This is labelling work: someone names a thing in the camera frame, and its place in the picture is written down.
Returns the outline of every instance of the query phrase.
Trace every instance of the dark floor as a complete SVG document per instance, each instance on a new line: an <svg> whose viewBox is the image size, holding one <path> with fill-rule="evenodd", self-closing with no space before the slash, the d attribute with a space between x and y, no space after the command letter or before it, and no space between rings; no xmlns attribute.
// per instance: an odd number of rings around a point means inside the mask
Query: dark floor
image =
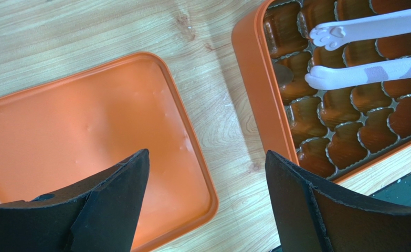
<svg viewBox="0 0 411 252"><path fill-rule="evenodd" d="M383 200L399 205L411 206L411 173L405 175L392 184L370 195L378 200ZM283 252L281 246L270 252Z"/></svg>

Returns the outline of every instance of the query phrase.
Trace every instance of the orange container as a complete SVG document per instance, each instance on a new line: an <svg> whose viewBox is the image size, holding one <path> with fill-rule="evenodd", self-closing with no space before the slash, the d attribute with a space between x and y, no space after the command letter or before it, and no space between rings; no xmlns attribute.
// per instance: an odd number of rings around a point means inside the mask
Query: orange container
<svg viewBox="0 0 411 252"><path fill-rule="evenodd" d="M411 79L332 91L304 80L313 65L411 56L411 34L335 51L307 39L320 23L407 8L410 0L267 0L239 21L232 43L264 150L338 182L411 146Z"/></svg>
<svg viewBox="0 0 411 252"><path fill-rule="evenodd" d="M149 53L0 98L0 203L30 201L144 148L150 176L132 251L211 220L218 198L202 151L167 65Z"/></svg>

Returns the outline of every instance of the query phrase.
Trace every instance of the wooden table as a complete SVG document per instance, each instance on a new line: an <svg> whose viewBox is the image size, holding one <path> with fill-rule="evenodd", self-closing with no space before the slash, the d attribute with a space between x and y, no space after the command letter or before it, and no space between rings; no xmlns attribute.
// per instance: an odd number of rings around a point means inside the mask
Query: wooden table
<svg viewBox="0 0 411 252"><path fill-rule="evenodd" d="M265 155L230 40L234 25L261 2L0 1L0 96L137 51L159 55L181 93L220 199L211 222L159 251L269 251L280 241ZM373 184L365 185L367 176L344 185L369 193L396 177L379 174Z"/></svg>

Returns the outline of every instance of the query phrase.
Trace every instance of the orange lid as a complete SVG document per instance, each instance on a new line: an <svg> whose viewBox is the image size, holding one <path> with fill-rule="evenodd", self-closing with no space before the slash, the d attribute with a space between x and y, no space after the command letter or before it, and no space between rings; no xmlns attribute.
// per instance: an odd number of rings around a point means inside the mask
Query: orange lid
<svg viewBox="0 0 411 252"><path fill-rule="evenodd" d="M166 64L133 54L2 97L0 203L30 201L145 148L150 176L132 251L161 246L211 220L218 208Z"/></svg>

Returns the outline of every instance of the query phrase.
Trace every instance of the paw print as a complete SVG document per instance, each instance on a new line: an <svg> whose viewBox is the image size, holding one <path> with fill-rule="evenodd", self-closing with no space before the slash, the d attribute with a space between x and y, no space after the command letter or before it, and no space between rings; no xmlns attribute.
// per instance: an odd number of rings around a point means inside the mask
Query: paw print
<svg viewBox="0 0 411 252"><path fill-rule="evenodd" d="M324 46L328 51L334 51L348 42L343 26L318 25L311 30L309 37L314 45Z"/></svg>

